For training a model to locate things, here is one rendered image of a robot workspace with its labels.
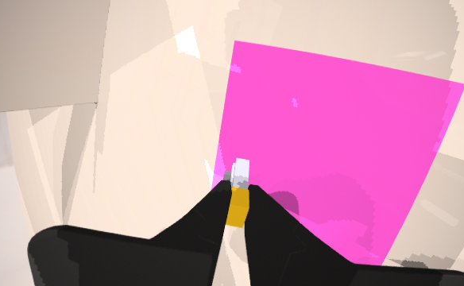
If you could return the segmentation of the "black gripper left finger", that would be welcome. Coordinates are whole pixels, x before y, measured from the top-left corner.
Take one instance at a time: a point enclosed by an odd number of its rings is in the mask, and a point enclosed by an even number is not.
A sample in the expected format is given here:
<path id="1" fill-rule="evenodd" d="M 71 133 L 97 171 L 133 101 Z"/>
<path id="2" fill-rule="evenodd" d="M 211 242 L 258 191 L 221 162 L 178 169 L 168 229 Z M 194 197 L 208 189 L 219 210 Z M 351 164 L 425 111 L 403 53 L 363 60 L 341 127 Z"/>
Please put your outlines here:
<path id="1" fill-rule="evenodd" d="M 232 196 L 221 180 L 152 238 L 72 225 L 34 234 L 27 253 L 34 286 L 212 286 Z"/>

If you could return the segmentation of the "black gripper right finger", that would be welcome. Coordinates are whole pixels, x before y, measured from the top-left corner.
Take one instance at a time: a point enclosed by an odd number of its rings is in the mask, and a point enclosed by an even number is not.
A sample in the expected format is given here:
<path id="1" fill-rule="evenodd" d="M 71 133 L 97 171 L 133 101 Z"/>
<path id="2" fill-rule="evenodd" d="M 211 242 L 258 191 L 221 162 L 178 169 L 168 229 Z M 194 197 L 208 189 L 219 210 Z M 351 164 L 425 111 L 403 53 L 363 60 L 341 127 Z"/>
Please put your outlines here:
<path id="1" fill-rule="evenodd" d="M 250 286 L 464 286 L 464 272 L 356 264 L 250 184 L 245 240 Z"/>

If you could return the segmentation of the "magenta square zone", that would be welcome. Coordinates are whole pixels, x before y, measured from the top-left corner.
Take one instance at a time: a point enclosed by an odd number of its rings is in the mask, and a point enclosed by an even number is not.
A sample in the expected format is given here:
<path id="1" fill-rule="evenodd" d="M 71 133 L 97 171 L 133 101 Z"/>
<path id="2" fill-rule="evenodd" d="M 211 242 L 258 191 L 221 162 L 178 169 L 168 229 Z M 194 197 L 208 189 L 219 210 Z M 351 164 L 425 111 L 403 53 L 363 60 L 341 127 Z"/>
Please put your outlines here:
<path id="1" fill-rule="evenodd" d="M 211 190 L 236 158 L 320 240 L 382 265 L 464 83 L 234 41 Z"/>

